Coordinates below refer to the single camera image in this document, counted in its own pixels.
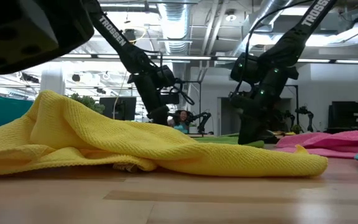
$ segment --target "yellow towel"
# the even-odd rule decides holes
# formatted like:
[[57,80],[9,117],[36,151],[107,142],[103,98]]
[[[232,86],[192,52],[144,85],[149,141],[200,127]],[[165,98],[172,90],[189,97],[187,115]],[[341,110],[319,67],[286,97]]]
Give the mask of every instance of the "yellow towel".
[[325,157],[250,146],[198,143],[173,128],[116,121],[52,91],[23,117],[0,127],[0,175],[58,166],[125,164],[189,174],[314,176]]

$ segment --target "green cloth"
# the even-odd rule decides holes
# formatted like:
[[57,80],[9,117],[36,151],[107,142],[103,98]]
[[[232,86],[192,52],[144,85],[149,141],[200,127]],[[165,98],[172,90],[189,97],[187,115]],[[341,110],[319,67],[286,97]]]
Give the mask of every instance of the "green cloth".
[[[194,138],[194,140],[198,141],[198,142],[203,142],[203,143],[221,143],[221,144],[238,144],[238,137],[227,137],[227,136],[221,136],[221,137],[207,137],[207,138]],[[253,146],[253,147],[258,147],[258,148],[262,148],[265,146],[265,143],[263,141],[256,141],[256,142],[251,142],[246,144],[247,146]]]
[[240,133],[233,133],[233,134],[225,134],[220,136],[221,137],[238,137],[240,135]]

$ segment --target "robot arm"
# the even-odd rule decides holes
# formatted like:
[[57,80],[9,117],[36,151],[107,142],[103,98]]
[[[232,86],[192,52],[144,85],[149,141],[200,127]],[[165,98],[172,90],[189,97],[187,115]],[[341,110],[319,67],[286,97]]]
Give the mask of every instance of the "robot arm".
[[243,110],[239,144],[256,141],[264,130],[266,117],[273,105],[280,100],[287,80],[298,78],[294,65],[304,50],[306,41],[335,2],[336,0],[315,0],[301,21],[285,33],[275,46],[260,57],[243,53],[237,59],[231,78],[238,82],[244,80],[252,87],[246,95],[235,92],[231,96],[232,105]]
[[103,12],[97,0],[83,0],[83,4],[96,30],[116,50],[131,74],[128,83],[135,83],[148,112],[147,117],[154,123],[167,125],[169,109],[165,104],[173,102],[163,100],[159,89],[175,84],[172,71],[166,65],[156,66],[142,49],[130,43]]
[[295,112],[299,113],[299,114],[308,115],[309,125],[307,127],[307,131],[313,132],[313,117],[314,117],[314,114],[311,111],[309,111],[306,106],[301,106],[299,109],[296,109]]
[[211,117],[211,113],[207,113],[207,112],[202,112],[198,115],[191,115],[189,118],[188,118],[188,122],[191,123],[191,122],[194,122],[195,120],[199,119],[199,118],[202,118],[201,122],[200,122],[200,125],[198,126],[198,132],[200,134],[203,134],[205,132],[205,124],[206,122],[209,120],[209,118]]
[[[147,116],[154,123],[167,125],[166,104],[178,103],[182,92],[174,84],[181,81],[166,65],[157,66],[142,49],[132,45],[97,0],[12,0],[3,8],[9,12],[1,10],[0,6],[0,75],[70,53],[93,36],[95,27],[131,74],[128,82],[135,83]],[[178,91],[163,95],[161,89],[166,87]]]

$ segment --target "pipe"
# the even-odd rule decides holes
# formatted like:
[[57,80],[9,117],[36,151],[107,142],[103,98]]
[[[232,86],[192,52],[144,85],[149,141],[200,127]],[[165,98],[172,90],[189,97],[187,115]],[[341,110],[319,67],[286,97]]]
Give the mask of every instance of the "pipe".
[[209,35],[211,34],[212,25],[214,23],[216,11],[218,10],[218,4],[219,4],[219,0],[215,0],[213,2],[212,8],[211,8],[211,17],[209,18],[208,25],[206,26],[203,46],[201,48],[201,55],[203,55],[205,53],[206,44],[208,43]]
[[[273,12],[281,7],[287,6],[291,4],[293,0],[263,0],[261,3],[261,7],[258,12],[258,16],[252,21],[250,19],[250,16],[248,15],[246,18],[246,21],[244,23],[244,34],[248,34],[249,31],[256,26],[256,22],[259,20],[259,18],[263,17],[264,15]],[[277,12],[275,14],[272,14],[271,16],[268,16],[266,19],[262,21],[262,24],[258,24],[258,26],[263,25],[269,25],[273,24],[275,20],[279,17],[279,15],[282,13],[282,11]],[[240,42],[239,45],[230,53],[230,56],[235,57],[241,54],[246,50],[246,45],[248,41],[248,35],[244,37],[244,39]]]
[[[165,39],[185,39],[190,25],[190,5],[158,4]],[[167,54],[188,54],[189,43],[166,42]]]
[[105,12],[150,12],[150,13],[156,13],[160,14],[158,9],[156,7],[150,7],[148,11],[146,11],[144,6],[138,6],[138,5],[108,5],[108,6],[101,6],[102,10]]
[[[264,0],[262,1],[259,9],[259,16],[258,18],[261,18],[262,16],[276,11],[277,9],[280,9],[282,7],[288,6],[292,3],[293,0]],[[262,21],[263,25],[270,25],[273,24],[274,21],[280,16],[280,14],[283,11],[276,12],[275,14],[272,14],[271,16],[268,16],[266,19]]]
[[209,43],[209,46],[208,46],[208,51],[206,53],[207,55],[210,55],[212,52],[212,48],[214,47],[216,37],[218,36],[219,28],[221,26],[228,3],[229,3],[229,0],[224,0],[222,3],[220,15],[219,15],[218,21],[216,21],[216,26],[214,28],[214,31],[213,31],[212,37],[211,37],[211,42]]

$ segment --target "wooden surface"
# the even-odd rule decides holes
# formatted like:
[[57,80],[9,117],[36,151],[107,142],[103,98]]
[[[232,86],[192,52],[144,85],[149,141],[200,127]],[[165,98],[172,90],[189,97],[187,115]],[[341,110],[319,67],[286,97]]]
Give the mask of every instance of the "wooden surface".
[[222,178],[64,167],[0,177],[0,224],[356,223],[358,162],[313,179]]

